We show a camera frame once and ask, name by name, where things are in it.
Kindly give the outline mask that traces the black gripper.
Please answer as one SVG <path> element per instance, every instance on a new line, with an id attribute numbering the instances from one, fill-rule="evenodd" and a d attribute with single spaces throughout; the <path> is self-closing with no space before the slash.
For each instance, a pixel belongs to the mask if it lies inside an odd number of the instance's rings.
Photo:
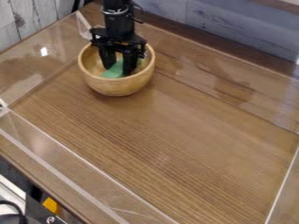
<path id="1" fill-rule="evenodd" d="M 106 28 L 93 27 L 91 44 L 98 47 L 99 56 L 106 69 L 110 69 L 118 62 L 117 52 L 123 53 L 123 74 L 129 76 L 137 69 L 139 56 L 146 55 L 147 40 L 133 33 L 125 37 L 113 37 Z"/>

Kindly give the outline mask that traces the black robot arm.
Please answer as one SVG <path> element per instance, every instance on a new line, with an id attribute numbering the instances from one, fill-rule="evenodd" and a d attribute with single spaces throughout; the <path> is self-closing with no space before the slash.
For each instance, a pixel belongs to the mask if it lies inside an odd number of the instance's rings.
<path id="1" fill-rule="evenodd" d="M 133 0 L 103 0 L 106 26 L 89 30 L 106 69 L 118 63 L 118 53 L 123 55 L 123 75 L 137 70 L 138 60 L 146 57 L 147 40 L 137 34 L 137 23 L 142 21 L 135 17 L 135 7 Z"/>

